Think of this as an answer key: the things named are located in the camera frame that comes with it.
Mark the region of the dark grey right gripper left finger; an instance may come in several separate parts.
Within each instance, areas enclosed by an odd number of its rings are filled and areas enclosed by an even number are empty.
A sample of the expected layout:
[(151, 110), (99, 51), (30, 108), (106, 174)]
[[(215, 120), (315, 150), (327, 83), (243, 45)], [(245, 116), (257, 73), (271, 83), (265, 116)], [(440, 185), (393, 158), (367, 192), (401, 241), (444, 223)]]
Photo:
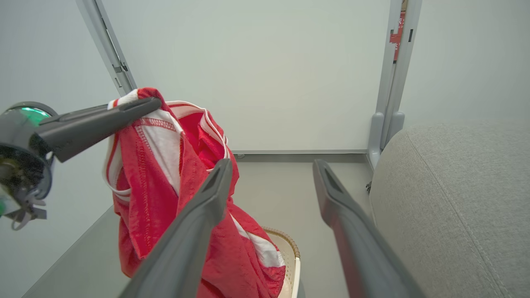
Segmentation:
[(212, 229), (224, 218), (233, 167), (217, 162), (119, 298), (196, 298)]

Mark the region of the grey left gripper green band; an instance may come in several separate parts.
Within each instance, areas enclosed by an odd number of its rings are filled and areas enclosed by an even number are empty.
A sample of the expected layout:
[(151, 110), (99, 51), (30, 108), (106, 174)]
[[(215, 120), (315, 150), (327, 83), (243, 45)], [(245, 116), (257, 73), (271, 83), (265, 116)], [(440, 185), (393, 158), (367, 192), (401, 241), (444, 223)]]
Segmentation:
[(42, 103), (13, 104), (0, 114), (0, 218), (14, 231), (46, 219), (55, 156), (66, 162), (160, 107), (149, 97), (57, 115)]

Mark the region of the upright grey metal frame post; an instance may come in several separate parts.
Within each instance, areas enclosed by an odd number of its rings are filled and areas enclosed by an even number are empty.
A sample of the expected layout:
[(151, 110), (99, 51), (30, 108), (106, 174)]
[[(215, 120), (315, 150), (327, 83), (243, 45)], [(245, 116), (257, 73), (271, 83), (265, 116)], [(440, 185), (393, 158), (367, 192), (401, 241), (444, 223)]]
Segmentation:
[[(399, 109), (418, 31), (422, 2), (423, 0), (390, 0), (376, 112), (371, 118), (367, 145), (367, 158), (372, 170), (376, 168), (383, 149), (405, 123), (405, 114)], [(402, 11), (406, 12), (405, 22), (399, 56), (394, 63), (395, 45), (390, 43), (390, 36), (398, 31)]]

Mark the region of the red label on post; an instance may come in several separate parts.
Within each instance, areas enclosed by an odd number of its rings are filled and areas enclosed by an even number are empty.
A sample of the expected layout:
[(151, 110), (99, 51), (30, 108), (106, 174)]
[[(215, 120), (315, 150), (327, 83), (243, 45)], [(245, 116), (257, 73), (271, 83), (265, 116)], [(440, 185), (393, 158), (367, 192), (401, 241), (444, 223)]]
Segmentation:
[(396, 61), (398, 60), (398, 56), (399, 56), (400, 41), (401, 41), (401, 37), (403, 33), (403, 26), (405, 24), (405, 15), (406, 15), (405, 11), (402, 11), (400, 13), (398, 31), (397, 33), (392, 33), (390, 35), (390, 43), (395, 45), (394, 58), (393, 58), (394, 63), (396, 63)]

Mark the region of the light grey fabric sofa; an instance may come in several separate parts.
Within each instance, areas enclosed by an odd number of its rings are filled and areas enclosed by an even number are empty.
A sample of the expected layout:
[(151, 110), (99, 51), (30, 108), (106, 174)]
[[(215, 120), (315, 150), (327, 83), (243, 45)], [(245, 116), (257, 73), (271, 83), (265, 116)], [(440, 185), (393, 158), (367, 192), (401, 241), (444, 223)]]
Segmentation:
[(530, 298), (530, 124), (411, 126), (382, 152), (373, 220), (428, 298)]

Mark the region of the beige wicker laundry basket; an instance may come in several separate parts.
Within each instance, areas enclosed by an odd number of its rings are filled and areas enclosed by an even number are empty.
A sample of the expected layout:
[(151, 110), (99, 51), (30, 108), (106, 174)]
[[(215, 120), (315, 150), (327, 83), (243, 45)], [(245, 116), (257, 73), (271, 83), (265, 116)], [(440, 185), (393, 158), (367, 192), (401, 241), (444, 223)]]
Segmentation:
[(301, 258), (297, 244), (291, 236), (283, 231), (263, 227), (269, 238), (279, 248), (286, 264), (284, 285), (278, 298), (297, 298), (301, 277)]

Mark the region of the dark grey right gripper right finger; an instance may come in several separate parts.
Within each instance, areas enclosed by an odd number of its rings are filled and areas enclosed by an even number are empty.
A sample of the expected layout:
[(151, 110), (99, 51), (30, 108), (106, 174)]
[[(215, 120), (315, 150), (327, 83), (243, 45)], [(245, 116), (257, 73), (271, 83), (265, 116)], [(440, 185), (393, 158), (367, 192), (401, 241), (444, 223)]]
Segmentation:
[(320, 215), (335, 236), (350, 298), (425, 298), (326, 161), (313, 162), (313, 179)]

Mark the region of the slanted grey metal frame post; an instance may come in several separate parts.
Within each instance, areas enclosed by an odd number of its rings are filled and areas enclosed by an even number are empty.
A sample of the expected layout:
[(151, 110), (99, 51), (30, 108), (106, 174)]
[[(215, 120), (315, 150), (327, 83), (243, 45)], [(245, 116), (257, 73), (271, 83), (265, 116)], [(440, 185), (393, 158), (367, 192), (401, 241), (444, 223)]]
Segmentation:
[(103, 0), (75, 0), (108, 73), (121, 96), (137, 88)]

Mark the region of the red and white garment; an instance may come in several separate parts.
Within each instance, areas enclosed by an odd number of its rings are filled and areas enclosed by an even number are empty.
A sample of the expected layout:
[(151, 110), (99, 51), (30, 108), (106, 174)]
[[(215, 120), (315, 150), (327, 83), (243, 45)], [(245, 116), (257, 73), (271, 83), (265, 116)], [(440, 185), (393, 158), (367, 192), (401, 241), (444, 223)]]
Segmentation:
[(118, 250), (127, 277), (134, 277), (216, 164), (226, 158), (232, 163), (226, 215), (211, 232), (191, 298), (292, 295), (280, 249), (233, 201), (240, 172), (228, 137), (207, 109), (185, 101), (162, 101), (159, 109), (110, 137), (104, 177), (120, 217)]

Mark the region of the grey horizontal floor rail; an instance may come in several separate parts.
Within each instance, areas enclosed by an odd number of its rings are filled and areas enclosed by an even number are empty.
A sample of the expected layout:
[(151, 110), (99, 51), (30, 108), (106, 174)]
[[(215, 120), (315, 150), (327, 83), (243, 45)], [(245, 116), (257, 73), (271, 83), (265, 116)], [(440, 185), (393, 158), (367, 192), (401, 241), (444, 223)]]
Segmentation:
[(365, 149), (341, 150), (247, 150), (233, 151), (237, 160), (252, 163), (312, 163), (324, 160), (329, 163), (367, 163)]

